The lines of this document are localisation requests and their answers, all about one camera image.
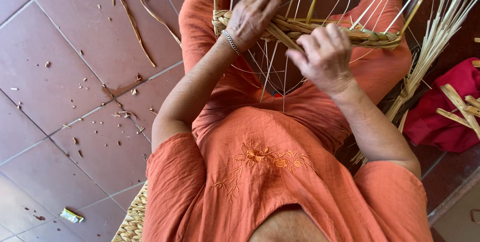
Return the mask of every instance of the woman's left hand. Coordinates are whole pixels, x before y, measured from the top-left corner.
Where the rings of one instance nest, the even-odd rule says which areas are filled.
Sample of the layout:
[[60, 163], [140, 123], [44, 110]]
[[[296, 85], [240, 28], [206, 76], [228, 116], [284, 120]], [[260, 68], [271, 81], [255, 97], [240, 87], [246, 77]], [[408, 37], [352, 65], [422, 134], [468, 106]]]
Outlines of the woman's left hand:
[[225, 29], [243, 53], [257, 42], [280, 8], [281, 0], [241, 0]]

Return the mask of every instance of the sleeve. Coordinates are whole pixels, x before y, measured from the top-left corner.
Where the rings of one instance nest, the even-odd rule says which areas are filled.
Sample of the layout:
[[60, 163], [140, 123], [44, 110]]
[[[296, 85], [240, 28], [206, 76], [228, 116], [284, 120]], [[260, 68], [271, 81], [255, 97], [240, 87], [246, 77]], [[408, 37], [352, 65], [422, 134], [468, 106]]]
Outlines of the sleeve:
[[142, 240], [174, 241], [205, 183], [206, 167], [193, 135], [178, 133], [161, 143], [148, 158], [146, 176]]
[[391, 162], [367, 163], [354, 177], [389, 241], [433, 241], [422, 182]]

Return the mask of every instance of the orange embroidery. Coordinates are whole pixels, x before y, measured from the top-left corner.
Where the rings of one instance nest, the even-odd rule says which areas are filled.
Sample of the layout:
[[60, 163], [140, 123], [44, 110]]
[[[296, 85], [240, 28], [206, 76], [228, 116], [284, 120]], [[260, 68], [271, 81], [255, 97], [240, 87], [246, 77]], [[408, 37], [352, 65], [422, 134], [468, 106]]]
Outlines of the orange embroidery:
[[229, 178], [225, 178], [224, 180], [213, 184], [212, 187], [218, 186], [218, 188], [224, 187], [227, 189], [228, 185], [228, 200], [232, 202], [232, 197], [235, 197], [233, 194], [234, 190], [239, 191], [239, 179], [242, 176], [243, 171], [243, 164], [248, 165], [250, 168], [255, 166], [257, 163], [263, 163], [269, 167], [275, 166], [277, 168], [287, 168], [290, 172], [296, 170], [296, 168], [302, 167], [305, 165], [306, 168], [311, 168], [315, 174], [318, 172], [310, 166], [308, 163], [305, 162], [308, 157], [305, 153], [301, 155], [297, 155], [297, 152], [292, 152], [288, 150], [286, 153], [277, 154], [275, 152], [284, 150], [284, 149], [277, 149], [273, 151], [269, 151], [269, 148], [265, 148], [262, 152], [262, 146], [259, 143], [256, 143], [255, 147], [252, 147], [252, 140], [248, 140], [246, 143], [242, 143], [240, 146], [241, 153], [232, 157], [233, 160], [242, 162], [240, 167], [232, 170], [230, 172], [231, 176]]

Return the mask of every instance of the leg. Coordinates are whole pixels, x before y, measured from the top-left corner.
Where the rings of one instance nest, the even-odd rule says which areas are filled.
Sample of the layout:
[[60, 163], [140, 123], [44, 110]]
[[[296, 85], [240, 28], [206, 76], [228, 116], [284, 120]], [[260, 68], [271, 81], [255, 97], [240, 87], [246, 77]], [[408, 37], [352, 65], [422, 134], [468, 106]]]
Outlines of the leg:
[[[218, 9], [229, 8], [230, 0], [218, 0]], [[216, 37], [212, 25], [213, 0], [185, 0], [178, 22], [182, 35], [185, 73], [212, 48]], [[210, 101], [193, 123], [198, 138], [233, 110], [258, 103], [261, 84], [243, 56], [233, 63], [212, 92]]]
[[[344, 19], [357, 20], [372, 1], [361, 0], [360, 4], [348, 12]], [[366, 24], [365, 28], [369, 30], [384, 31], [401, 7], [402, 0], [376, 0], [360, 20], [360, 24]], [[338, 20], [340, 17], [337, 15], [330, 19]], [[389, 31], [399, 31], [402, 26], [403, 19], [400, 17]], [[393, 51], [353, 48], [350, 69], [358, 84], [377, 104], [408, 73], [410, 65], [411, 53], [404, 39]], [[275, 104], [275, 110], [279, 110], [279, 107], [279, 104]], [[309, 81], [285, 98], [285, 112], [297, 116], [331, 152], [338, 149], [343, 144], [343, 140], [351, 134], [345, 117], [335, 103]]]

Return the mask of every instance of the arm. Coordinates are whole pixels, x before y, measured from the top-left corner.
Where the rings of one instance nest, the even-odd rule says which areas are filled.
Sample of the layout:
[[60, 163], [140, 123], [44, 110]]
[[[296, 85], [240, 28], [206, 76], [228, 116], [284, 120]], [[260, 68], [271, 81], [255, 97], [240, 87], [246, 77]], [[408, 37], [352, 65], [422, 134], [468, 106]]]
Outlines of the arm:
[[[240, 52], [260, 39], [280, 3], [280, 0], [242, 0], [235, 6], [226, 31]], [[207, 103], [220, 77], [237, 58], [227, 38], [221, 35], [166, 97], [153, 121], [152, 152], [168, 137], [192, 131], [192, 122]]]
[[349, 71], [351, 43], [335, 24], [319, 27], [297, 43], [305, 54], [287, 55], [302, 74], [327, 93], [345, 115], [358, 147], [369, 161], [389, 161], [420, 178], [420, 164], [399, 130], [371, 102]]

